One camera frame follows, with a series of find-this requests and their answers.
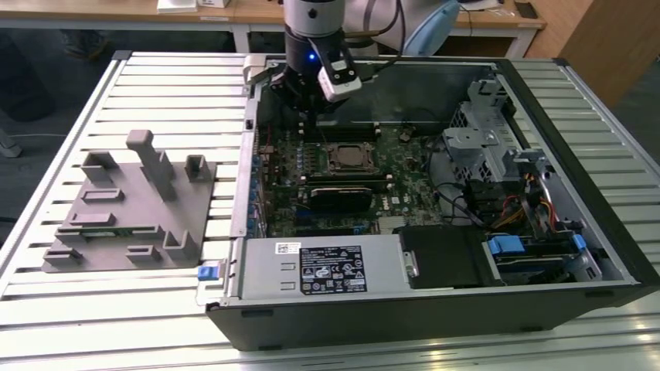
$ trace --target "desk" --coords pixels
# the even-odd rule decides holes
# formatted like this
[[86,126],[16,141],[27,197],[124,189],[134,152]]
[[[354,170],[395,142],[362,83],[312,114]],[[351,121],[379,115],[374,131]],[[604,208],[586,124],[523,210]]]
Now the desk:
[[[239,53],[250,53],[251,32],[284,31],[284,11],[276,1],[234,0],[228,8],[200,7],[195,13],[179,14],[158,14],[156,3],[158,0],[3,0],[0,27],[230,31]],[[523,57],[546,21],[520,17],[512,0],[507,0],[504,8],[516,14],[474,12],[472,31],[470,18],[462,13],[451,35],[512,38],[507,57]]]

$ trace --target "black plastic cover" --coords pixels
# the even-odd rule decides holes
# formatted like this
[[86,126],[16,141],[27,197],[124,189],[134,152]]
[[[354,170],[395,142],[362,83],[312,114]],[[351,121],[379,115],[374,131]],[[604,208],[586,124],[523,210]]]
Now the black plastic cover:
[[474,226],[408,226],[399,232],[403,251],[415,255],[411,288],[495,286],[482,233]]

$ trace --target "motherboard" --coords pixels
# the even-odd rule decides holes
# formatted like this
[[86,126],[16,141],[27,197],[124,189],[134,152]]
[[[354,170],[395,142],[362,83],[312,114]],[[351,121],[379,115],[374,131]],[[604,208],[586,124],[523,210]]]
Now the motherboard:
[[402,124],[262,132],[268,237],[392,233],[438,225],[427,144]]

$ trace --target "person's leg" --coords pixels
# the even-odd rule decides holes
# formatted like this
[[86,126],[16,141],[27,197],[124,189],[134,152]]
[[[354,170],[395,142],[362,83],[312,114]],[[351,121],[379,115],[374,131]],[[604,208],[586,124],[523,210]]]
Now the person's leg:
[[62,29],[64,52],[75,58],[95,60],[107,46],[107,39],[92,29]]

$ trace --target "blue latch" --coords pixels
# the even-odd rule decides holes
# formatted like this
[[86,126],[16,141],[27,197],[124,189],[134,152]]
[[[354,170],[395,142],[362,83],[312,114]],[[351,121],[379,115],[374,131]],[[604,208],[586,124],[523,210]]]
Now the blue latch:
[[488,240],[492,255],[500,253],[524,253],[526,247],[519,236],[495,236]]
[[587,241],[586,238],[582,236],[582,234],[574,234],[574,243],[578,246],[578,249],[583,251],[587,248]]
[[202,266],[198,269],[198,281],[218,281],[220,279],[220,267]]

